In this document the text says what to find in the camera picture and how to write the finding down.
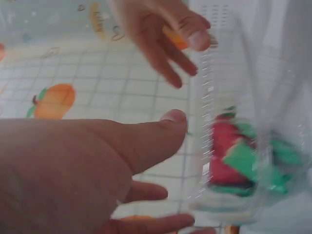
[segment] child hand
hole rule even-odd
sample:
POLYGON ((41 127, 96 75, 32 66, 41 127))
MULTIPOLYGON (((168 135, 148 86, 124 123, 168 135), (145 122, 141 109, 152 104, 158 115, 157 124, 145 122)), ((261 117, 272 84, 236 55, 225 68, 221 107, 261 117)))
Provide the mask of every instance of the child hand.
POLYGON ((169 64, 177 63, 191 76, 196 66, 163 33, 172 28, 196 51, 210 46, 206 29, 209 22, 188 9, 182 0, 108 0, 127 36, 139 47, 151 66, 176 88, 182 86, 179 75, 169 64))

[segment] pumpkin illustration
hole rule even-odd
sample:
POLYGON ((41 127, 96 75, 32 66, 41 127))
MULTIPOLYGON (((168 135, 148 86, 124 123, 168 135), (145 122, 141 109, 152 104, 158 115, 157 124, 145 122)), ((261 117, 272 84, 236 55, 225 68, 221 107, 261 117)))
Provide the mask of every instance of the pumpkin illustration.
POLYGON ((43 89, 33 97, 33 106, 27 118, 62 119, 75 101, 75 90, 71 84, 57 84, 43 89))

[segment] finger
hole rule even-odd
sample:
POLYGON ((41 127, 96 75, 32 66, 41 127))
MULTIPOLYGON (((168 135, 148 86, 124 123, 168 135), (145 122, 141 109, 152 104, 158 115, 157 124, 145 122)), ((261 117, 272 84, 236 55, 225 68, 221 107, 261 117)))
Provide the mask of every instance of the finger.
POLYGON ((197 74, 197 67, 165 35, 159 40, 159 44, 162 46, 167 56, 178 64, 186 73, 191 76, 197 74))
POLYGON ((124 203, 134 201, 155 201, 168 197, 168 191, 159 185, 133 181, 124 203))
POLYGON ((164 234, 190 227, 193 224, 194 218, 189 214, 176 214, 142 221, 111 220, 99 233, 164 234))
POLYGON ((210 25, 210 22, 203 16, 199 15, 199 14, 196 14, 199 19, 203 22, 203 24, 205 25, 206 29, 209 29, 211 28, 211 25, 210 25))
POLYGON ((150 65, 176 88, 181 88, 180 76, 173 70, 168 58, 156 41, 141 36, 134 40, 150 65))
POLYGON ((205 228, 192 232, 191 234, 216 234, 216 230, 214 228, 205 228))
POLYGON ((161 121, 152 123, 121 124, 109 120, 84 122, 86 127, 115 150, 133 174, 143 172, 174 155, 187 132, 186 116, 179 110, 171 110, 161 121))
POLYGON ((203 51, 210 46, 210 36, 207 33, 207 27, 210 25, 181 0, 158 0, 152 7, 188 42, 191 48, 203 51))

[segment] grid pattern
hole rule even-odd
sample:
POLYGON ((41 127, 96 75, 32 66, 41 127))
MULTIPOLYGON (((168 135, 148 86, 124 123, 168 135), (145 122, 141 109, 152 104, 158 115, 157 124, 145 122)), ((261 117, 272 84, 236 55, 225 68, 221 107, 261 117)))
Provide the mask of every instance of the grid pattern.
MULTIPOLYGON (((26 117, 34 95, 38 96, 44 88, 67 83, 74 87, 76 99, 64 119, 99 118, 139 123, 156 121, 165 112, 180 109, 188 115, 189 131, 192 132, 195 113, 189 101, 189 76, 177 67, 176 70, 184 83, 180 90, 167 84, 130 44, 123 50, 118 47, 107 47, 103 51, 86 48, 79 53, 1 63, 0 118, 26 117)), ((113 216, 163 216, 186 210, 184 194, 195 184, 194 174, 188 170, 192 145, 193 138, 187 136, 175 156, 134 176, 136 180, 167 187, 168 200, 123 205, 113 216)), ((214 222, 199 223, 199 226, 204 225, 219 226, 214 222)))

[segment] red object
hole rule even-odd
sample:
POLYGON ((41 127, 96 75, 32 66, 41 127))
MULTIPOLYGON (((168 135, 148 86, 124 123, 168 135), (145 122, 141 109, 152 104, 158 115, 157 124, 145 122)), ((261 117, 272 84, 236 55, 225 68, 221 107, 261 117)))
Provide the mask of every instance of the red object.
POLYGON ((236 126, 230 123, 231 117, 218 116, 216 119, 217 122, 213 124, 214 155, 210 160, 209 184, 246 184, 249 182, 246 177, 222 162, 227 151, 244 138, 239 134, 236 126))
POLYGON ((209 184, 214 185, 238 185, 247 184, 249 181, 238 171, 222 162, 223 156, 214 151, 210 160, 209 184))

